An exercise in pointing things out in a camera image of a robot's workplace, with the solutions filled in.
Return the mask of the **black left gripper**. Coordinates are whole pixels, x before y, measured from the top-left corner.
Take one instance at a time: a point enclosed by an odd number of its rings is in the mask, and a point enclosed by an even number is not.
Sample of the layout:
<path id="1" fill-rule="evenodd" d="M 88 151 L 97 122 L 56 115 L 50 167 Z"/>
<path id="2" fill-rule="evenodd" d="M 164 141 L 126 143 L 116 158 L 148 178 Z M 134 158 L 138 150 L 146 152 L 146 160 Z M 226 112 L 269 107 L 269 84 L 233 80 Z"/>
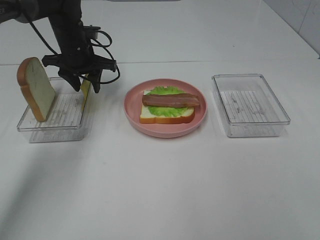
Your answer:
<path id="1" fill-rule="evenodd" d="M 111 37 L 106 32 L 102 32 L 102 34 L 109 40 L 108 44 L 103 45 L 98 39 L 88 39 L 86 35 L 73 39 L 57 36 L 56 40 L 61 53 L 45 55 L 42 58 L 43 65 L 61 68 L 58 75 L 66 80 L 76 92 L 80 91 L 81 82 L 79 77 L 74 74 L 89 73 L 87 75 L 88 81 L 91 82 L 94 92 L 99 93 L 102 70 L 111 70 L 112 72 L 118 70 L 117 62 L 112 56 L 106 58 L 94 53 L 93 47 L 100 47 L 108 52 L 107 48 L 112 44 Z"/>

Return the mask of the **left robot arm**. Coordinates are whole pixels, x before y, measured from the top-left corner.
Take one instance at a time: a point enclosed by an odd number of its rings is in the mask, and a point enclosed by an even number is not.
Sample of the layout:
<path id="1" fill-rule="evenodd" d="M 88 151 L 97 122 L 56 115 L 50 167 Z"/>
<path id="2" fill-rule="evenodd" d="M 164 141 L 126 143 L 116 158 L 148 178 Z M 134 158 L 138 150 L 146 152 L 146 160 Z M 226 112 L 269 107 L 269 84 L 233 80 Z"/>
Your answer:
<path id="1" fill-rule="evenodd" d="M 34 25 L 34 21 L 47 18 L 58 43 L 60 53 L 48 44 Z M 99 26 L 84 25 L 81 1 L 79 0 L 2 0 L 0 21 L 14 19 L 27 23 L 52 52 L 42 58 L 42 64 L 59 68 L 58 75 L 66 80 L 75 91 L 81 88 L 81 79 L 91 82 L 98 93 L 103 82 L 103 70 L 119 72 L 114 57 L 106 58 L 94 53 L 94 48 L 107 50 L 108 44 L 101 44 L 97 38 L 102 34 L 112 43 L 108 33 Z"/>

